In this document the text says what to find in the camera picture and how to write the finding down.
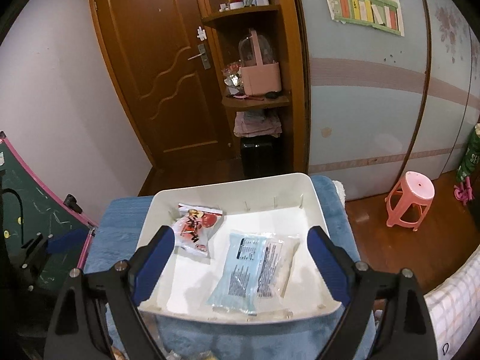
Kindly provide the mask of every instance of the plaid fabric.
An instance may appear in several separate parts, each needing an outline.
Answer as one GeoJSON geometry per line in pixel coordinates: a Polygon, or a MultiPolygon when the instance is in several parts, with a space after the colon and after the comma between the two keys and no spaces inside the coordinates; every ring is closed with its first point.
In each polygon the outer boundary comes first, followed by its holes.
{"type": "Polygon", "coordinates": [[[480,246],[440,286],[425,295],[439,360],[458,351],[480,317],[480,246]]]}

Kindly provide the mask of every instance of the round stain on wardrobe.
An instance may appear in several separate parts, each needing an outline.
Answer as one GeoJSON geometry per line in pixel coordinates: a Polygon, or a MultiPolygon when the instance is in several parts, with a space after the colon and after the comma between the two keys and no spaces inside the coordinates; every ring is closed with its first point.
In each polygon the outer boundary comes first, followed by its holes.
{"type": "Polygon", "coordinates": [[[320,132],[324,138],[328,138],[330,135],[332,135],[332,129],[330,127],[324,127],[320,130],[320,132]]]}

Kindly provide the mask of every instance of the blue blanket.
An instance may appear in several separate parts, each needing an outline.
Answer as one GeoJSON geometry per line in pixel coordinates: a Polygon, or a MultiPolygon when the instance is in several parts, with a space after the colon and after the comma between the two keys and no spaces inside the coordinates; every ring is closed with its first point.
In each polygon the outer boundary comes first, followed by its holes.
{"type": "MultiPolygon", "coordinates": [[[[357,246],[335,185],[321,175],[312,176],[311,180],[322,206],[330,239],[335,245],[343,247],[354,261],[358,261],[357,246]]],[[[86,273],[109,269],[116,261],[133,255],[152,198],[117,199],[109,205],[94,238],[85,266],[86,273]]],[[[310,360],[315,359],[325,346],[343,311],[340,307],[322,317],[253,326],[215,325],[157,316],[157,326],[165,347],[182,356],[211,350],[220,360],[310,360]]],[[[107,322],[114,345],[122,349],[110,313],[107,313],[107,322]]],[[[371,316],[355,359],[367,357],[374,336],[371,316]]]]}

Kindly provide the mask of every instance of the green chalkboard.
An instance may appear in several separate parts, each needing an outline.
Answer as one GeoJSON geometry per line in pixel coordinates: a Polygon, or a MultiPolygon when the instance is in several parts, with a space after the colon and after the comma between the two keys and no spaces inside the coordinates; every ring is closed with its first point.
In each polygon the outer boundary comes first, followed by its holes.
{"type": "MultiPolygon", "coordinates": [[[[19,162],[11,148],[8,140],[0,136],[0,170],[5,170],[2,187],[15,190],[21,197],[24,242],[35,238],[38,232],[44,237],[49,234],[56,237],[78,228],[87,229],[86,221],[80,221],[70,209],[57,202],[19,162]]],[[[14,254],[22,245],[20,206],[17,198],[11,193],[3,195],[3,203],[3,234],[0,236],[5,237],[9,254],[14,254]]],[[[80,244],[66,253],[53,254],[45,265],[37,286],[57,292],[62,287],[69,270],[77,265],[82,247],[80,244]]]]}

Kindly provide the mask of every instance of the wooden floor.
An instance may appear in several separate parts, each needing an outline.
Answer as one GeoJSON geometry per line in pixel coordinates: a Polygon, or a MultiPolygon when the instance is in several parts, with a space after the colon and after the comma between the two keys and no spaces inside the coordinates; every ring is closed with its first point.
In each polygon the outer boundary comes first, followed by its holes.
{"type": "Polygon", "coordinates": [[[141,195],[155,195],[155,193],[159,191],[173,188],[226,183],[228,181],[238,180],[243,180],[243,169],[240,159],[188,163],[177,166],[174,169],[156,171],[145,182],[141,195]]]}
{"type": "Polygon", "coordinates": [[[453,196],[455,172],[433,184],[435,198],[417,232],[386,226],[386,194],[346,203],[362,260],[386,272],[411,268],[425,293],[462,266],[480,243],[471,214],[453,196]]]}

